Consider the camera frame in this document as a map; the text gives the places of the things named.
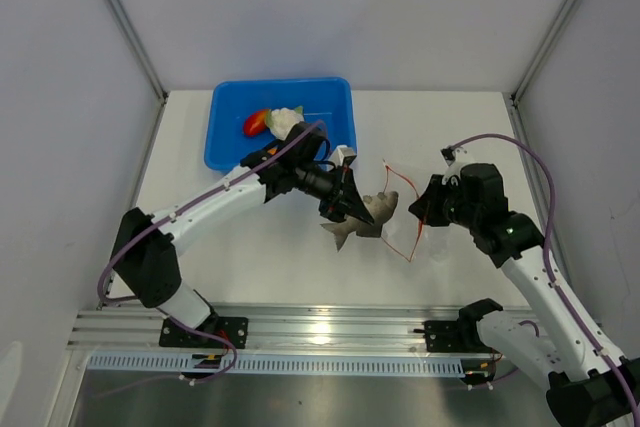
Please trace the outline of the grey toy fish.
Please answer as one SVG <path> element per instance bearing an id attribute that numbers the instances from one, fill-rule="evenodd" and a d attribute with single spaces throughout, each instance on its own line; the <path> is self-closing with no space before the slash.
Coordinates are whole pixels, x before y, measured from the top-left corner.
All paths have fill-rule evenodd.
<path id="1" fill-rule="evenodd" d="M 389 222 L 398 206 L 397 191 L 378 192 L 363 197 L 369 217 L 366 221 L 347 215 L 343 222 L 322 223 L 321 227 L 334 239 L 335 248 L 340 252 L 351 234 L 361 238 L 380 238 L 384 225 Z"/>

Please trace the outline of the clear orange-zip plastic bag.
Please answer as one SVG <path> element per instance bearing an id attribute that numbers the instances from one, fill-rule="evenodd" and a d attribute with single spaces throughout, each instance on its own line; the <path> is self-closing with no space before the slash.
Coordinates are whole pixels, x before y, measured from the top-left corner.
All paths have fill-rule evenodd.
<path id="1" fill-rule="evenodd" d="M 432 172 L 414 164 L 383 159 L 383 191 L 398 193 L 398 204 L 390 221 L 383 227 L 382 241 L 407 263 L 444 264 L 449 259 L 448 228 L 423 224 L 409 212 L 409 207 L 424 193 Z"/>

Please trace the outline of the white cauliflower with leaves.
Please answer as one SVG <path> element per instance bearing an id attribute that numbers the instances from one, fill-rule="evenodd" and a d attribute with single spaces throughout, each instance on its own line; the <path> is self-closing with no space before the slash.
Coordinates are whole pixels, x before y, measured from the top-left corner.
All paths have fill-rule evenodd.
<path id="1" fill-rule="evenodd" d="M 303 113 L 302 106 L 297 106 L 293 109 L 271 109 L 267 118 L 267 128 L 276 139 L 285 140 L 291 129 L 296 124 L 304 121 Z"/>

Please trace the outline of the red orange mango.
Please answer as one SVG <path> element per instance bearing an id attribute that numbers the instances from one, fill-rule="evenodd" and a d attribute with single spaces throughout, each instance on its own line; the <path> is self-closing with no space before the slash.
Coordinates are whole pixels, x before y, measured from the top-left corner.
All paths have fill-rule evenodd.
<path id="1" fill-rule="evenodd" d="M 262 109 L 252 113 L 243 124 L 243 133 L 247 137 L 256 137 L 267 129 L 269 109 Z"/>

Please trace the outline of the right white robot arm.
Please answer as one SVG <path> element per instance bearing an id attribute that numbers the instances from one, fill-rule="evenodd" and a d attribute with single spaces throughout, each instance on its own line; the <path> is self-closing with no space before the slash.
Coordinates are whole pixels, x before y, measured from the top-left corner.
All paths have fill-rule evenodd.
<path id="1" fill-rule="evenodd" d="M 482 299 L 458 313 L 455 332 L 464 348 L 505 354 L 544 390 L 562 426 L 603 426 L 626 415 L 639 419 L 639 361 L 628 358 L 584 309 L 545 252 L 535 222 L 510 210 L 495 165 L 449 162 L 409 211 L 429 227 L 467 229 L 546 334 L 537 336 L 496 301 Z"/>

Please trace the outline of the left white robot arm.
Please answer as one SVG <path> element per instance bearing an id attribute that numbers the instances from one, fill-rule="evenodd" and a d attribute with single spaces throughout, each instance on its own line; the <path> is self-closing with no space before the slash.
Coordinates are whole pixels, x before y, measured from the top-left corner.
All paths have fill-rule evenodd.
<path id="1" fill-rule="evenodd" d="M 171 318 L 192 345 L 209 345 L 217 334 L 214 309 L 182 279 L 179 266 L 201 236 L 292 190 L 317 199 L 320 215 L 334 223 L 353 217 L 373 224 L 351 169 L 355 151 L 340 145 L 334 161 L 318 160 L 319 149 L 330 145 L 323 128 L 321 121 L 297 122 L 284 139 L 248 154 L 194 198 L 153 214 L 129 210 L 103 273 L 116 273 L 132 299 Z"/>

